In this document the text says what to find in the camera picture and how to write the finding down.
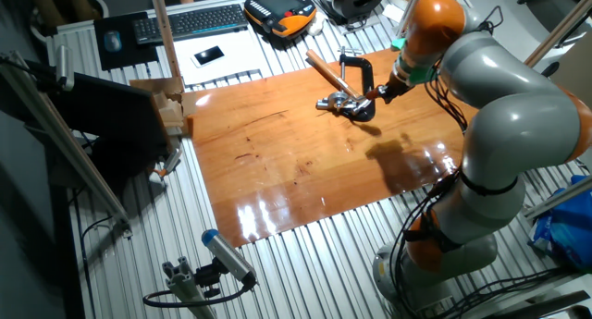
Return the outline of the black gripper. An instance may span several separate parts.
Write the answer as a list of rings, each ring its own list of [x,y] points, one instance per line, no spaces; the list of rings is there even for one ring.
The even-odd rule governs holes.
[[[393,99],[401,96],[413,88],[413,84],[409,82],[410,74],[402,71],[391,71],[388,82],[376,87],[379,93],[384,93],[382,99],[385,104],[390,104]]]

